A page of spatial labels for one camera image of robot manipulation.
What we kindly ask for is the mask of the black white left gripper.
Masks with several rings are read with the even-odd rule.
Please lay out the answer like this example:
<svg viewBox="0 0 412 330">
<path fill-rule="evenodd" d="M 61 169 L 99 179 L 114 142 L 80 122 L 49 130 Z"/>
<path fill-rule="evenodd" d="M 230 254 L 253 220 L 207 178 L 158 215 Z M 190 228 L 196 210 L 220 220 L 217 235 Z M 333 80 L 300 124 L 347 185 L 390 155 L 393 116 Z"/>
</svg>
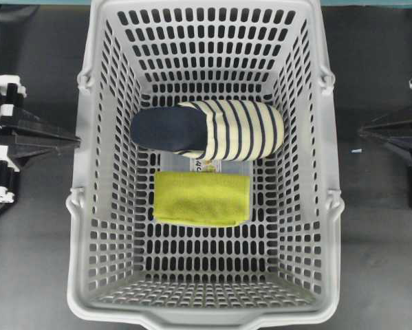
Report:
<svg viewBox="0 0 412 330">
<path fill-rule="evenodd" d="M 35 159 L 62 155 L 80 146 L 80 139 L 64 128 L 17 107 L 26 97 L 18 76 L 0 76 L 0 203 L 15 201 L 20 168 Z M 12 137 L 12 131 L 38 137 Z"/>
</svg>

